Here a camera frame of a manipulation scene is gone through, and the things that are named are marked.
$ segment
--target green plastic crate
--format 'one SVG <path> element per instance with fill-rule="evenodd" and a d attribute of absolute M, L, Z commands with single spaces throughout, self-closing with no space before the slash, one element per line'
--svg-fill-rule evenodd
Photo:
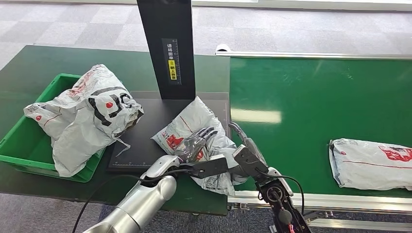
<path fill-rule="evenodd" d="M 57 75 L 36 102 L 52 100 L 64 90 L 72 88 L 79 78 L 79 75 L 72 74 Z M 54 168 L 50 137 L 35 120 L 23 116 L 0 141 L 0 161 L 19 171 L 86 183 L 93 176 L 104 150 L 93 154 L 85 168 L 76 175 L 59 177 Z"/>

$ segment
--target robot finger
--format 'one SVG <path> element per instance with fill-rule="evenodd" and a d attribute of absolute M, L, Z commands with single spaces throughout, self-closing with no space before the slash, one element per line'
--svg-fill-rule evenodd
<path fill-rule="evenodd" d="M 192 134 L 191 137 L 196 137 L 196 136 L 202 137 L 203 132 L 204 132 L 206 129 L 207 129 L 207 128 L 202 128 L 202 129 L 200 129 L 199 131 L 197 131 L 197 132 L 195 132 L 194 134 Z"/>
<path fill-rule="evenodd" d="M 235 122 L 230 122 L 228 124 L 229 128 L 232 128 L 240 137 L 240 139 L 243 141 L 245 138 L 247 138 L 246 133 L 242 130 L 242 128 L 236 124 Z"/>
<path fill-rule="evenodd" d="M 205 141 L 209 140 L 213 135 L 217 134 L 218 131 L 217 130 L 213 130 L 208 132 L 205 136 L 203 136 L 203 138 L 205 139 Z"/>
<path fill-rule="evenodd" d="M 208 134 L 210 131 L 214 130 L 213 127 L 207 127 L 202 129 L 202 131 L 198 134 L 199 137 L 204 137 L 206 134 Z"/>

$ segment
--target plastic bag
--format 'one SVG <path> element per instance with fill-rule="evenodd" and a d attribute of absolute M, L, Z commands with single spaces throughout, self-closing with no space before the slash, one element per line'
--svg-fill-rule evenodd
<path fill-rule="evenodd" d="M 121 141 L 119 137 L 138 122 L 143 109 L 106 66 L 96 65 L 72 89 L 49 102 L 25 107 L 24 114 L 51 137 L 59 175 L 71 177 L 92 154 Z"/>
<path fill-rule="evenodd" d="M 333 177 L 339 187 L 412 190 L 412 149 L 352 139 L 329 144 Z"/>
<path fill-rule="evenodd" d="M 154 135 L 152 139 L 167 154 L 173 154 L 183 138 L 189 137 L 194 132 L 207 127 L 214 127 L 218 132 L 207 141 L 205 148 L 202 149 L 198 156 L 198 161 L 210 160 L 214 155 L 223 154 L 229 168 L 237 166 L 238 163 L 232 156 L 233 151 L 236 149 L 235 143 L 226 137 L 220 121 L 199 97 L 196 97 L 168 126 Z M 204 179 L 193 178 L 193 180 L 203 189 L 212 192 L 226 195 L 234 195 L 235 193 L 229 173 Z M 234 182 L 238 184 L 244 182 L 244 179 Z"/>

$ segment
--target black scanning platform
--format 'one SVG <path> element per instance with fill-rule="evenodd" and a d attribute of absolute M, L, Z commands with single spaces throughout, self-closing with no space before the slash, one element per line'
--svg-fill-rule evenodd
<path fill-rule="evenodd" d="M 131 92 L 137 103 L 140 103 L 144 115 L 133 128 L 126 131 L 120 139 L 131 145 L 118 157 L 116 155 L 125 148 L 116 142 L 107 170 L 111 172 L 144 172 L 166 152 L 151 139 L 157 132 L 166 127 L 192 100 L 162 100 L 158 92 Z M 217 116 L 230 137 L 230 107 L 228 93 L 198 93 L 198 96 Z"/>

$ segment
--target robotic arm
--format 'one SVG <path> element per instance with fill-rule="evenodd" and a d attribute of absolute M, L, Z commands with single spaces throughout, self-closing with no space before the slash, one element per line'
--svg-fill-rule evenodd
<path fill-rule="evenodd" d="M 290 197 L 292 190 L 280 173 L 267 167 L 260 151 L 251 138 L 236 123 L 230 123 L 244 145 L 240 145 L 233 156 L 239 166 L 229 171 L 238 175 L 251 176 L 255 180 L 261 197 L 271 205 L 274 223 L 279 233 L 310 233 L 303 216 L 296 210 Z M 126 194 L 116 209 L 100 223 L 84 233 L 136 233 L 142 230 L 162 205 L 176 191 L 178 173 L 187 173 L 197 178 L 205 178 L 228 171 L 223 155 L 214 156 L 205 162 L 196 162 L 196 157 L 206 141 L 216 131 L 205 128 L 184 139 L 176 148 L 175 155 L 160 157 Z"/>

